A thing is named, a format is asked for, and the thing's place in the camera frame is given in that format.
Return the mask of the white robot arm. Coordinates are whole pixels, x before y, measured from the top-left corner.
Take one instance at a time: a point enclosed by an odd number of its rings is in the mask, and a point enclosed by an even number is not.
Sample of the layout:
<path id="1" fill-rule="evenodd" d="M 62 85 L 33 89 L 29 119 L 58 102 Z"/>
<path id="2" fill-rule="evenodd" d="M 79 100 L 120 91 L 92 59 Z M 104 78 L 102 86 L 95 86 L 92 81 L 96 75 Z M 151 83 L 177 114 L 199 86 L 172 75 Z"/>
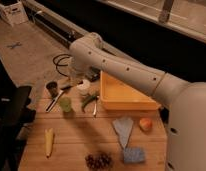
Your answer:
<path id="1" fill-rule="evenodd" d="M 206 82 L 188 82 L 102 47 L 94 32 L 73 41 L 73 74 L 93 66 L 159 102 L 169 110 L 165 171 L 206 171 Z"/>

